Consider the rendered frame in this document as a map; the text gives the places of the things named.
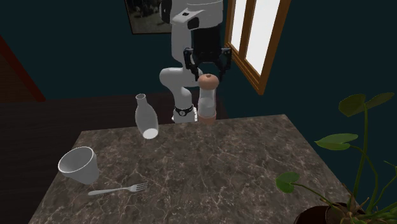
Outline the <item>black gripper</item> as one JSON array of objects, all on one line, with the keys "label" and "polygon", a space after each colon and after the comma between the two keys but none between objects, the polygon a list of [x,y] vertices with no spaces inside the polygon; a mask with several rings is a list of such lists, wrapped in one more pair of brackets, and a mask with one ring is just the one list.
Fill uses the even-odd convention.
[{"label": "black gripper", "polygon": [[185,48],[183,56],[186,69],[199,78],[199,64],[204,62],[216,62],[219,70],[219,81],[230,69],[232,61],[232,49],[222,48],[220,44],[221,24],[210,28],[195,29],[193,31],[193,48]]}]

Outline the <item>wooden and clear pepper mill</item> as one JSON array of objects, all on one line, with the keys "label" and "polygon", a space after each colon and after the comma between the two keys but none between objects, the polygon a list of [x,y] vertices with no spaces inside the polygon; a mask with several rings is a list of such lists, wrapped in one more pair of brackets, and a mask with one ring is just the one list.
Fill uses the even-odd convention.
[{"label": "wooden and clear pepper mill", "polygon": [[219,79],[213,74],[203,74],[198,78],[200,87],[198,99],[198,121],[212,124],[216,120],[216,89]]}]

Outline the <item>wooden framed window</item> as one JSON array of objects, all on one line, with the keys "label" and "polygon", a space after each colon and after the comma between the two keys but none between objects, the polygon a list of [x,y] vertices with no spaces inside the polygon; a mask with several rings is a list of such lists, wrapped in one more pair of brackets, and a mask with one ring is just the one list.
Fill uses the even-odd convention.
[{"label": "wooden framed window", "polygon": [[262,95],[268,81],[291,0],[228,0],[225,46]]}]

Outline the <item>white bottle vase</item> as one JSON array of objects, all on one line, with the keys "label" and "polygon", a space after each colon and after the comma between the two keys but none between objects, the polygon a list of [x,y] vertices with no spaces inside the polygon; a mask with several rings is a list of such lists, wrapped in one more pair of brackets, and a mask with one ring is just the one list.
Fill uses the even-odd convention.
[{"label": "white bottle vase", "polygon": [[145,139],[158,135],[158,118],[155,110],[148,104],[145,94],[136,95],[137,108],[135,120],[137,128]]}]

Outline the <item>potted green plant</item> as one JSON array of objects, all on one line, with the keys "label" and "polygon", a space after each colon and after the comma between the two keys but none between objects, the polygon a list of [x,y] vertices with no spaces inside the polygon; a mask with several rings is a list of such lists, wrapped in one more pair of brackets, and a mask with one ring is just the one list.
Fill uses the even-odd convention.
[{"label": "potted green plant", "polygon": [[[397,202],[383,209],[378,209],[377,207],[386,188],[383,188],[380,193],[377,193],[379,188],[379,175],[367,155],[368,110],[387,102],[393,96],[394,93],[386,92],[376,95],[367,101],[366,95],[354,94],[339,102],[338,110],[347,117],[361,112],[364,113],[365,128],[363,148],[351,145],[350,142],[357,139],[358,135],[348,133],[326,136],[316,141],[316,144],[327,150],[342,151],[354,148],[361,153],[361,160],[353,191],[348,191],[349,200],[346,203],[332,202],[308,186],[300,185],[317,195],[319,200],[326,205],[306,209],[295,218],[294,224],[397,224]],[[365,162],[369,163],[375,175],[375,188],[371,197],[367,198],[363,203],[358,204],[356,202],[356,196]]]}]

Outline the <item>silver fork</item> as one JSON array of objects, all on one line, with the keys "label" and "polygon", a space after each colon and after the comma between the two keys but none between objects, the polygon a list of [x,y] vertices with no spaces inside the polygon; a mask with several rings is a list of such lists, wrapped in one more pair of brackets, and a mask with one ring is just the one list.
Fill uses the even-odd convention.
[{"label": "silver fork", "polygon": [[128,190],[130,192],[139,192],[141,190],[145,190],[147,187],[148,187],[148,182],[135,184],[130,187],[114,188],[114,189],[107,189],[107,190],[94,190],[94,191],[88,192],[88,195],[93,196],[93,195],[115,192],[118,190]]}]

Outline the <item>white cup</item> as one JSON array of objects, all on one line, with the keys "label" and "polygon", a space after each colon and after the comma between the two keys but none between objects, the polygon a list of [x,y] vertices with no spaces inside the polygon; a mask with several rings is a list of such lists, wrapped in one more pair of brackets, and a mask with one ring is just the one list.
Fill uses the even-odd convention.
[{"label": "white cup", "polygon": [[99,177],[97,155],[88,146],[74,148],[59,160],[58,170],[65,177],[91,185]]}]

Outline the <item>dark framed wall picture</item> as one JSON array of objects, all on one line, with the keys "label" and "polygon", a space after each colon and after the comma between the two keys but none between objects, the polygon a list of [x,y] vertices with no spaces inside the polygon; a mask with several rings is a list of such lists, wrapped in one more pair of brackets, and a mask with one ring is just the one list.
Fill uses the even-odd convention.
[{"label": "dark framed wall picture", "polygon": [[161,18],[162,0],[124,0],[133,34],[167,34],[171,25]]}]

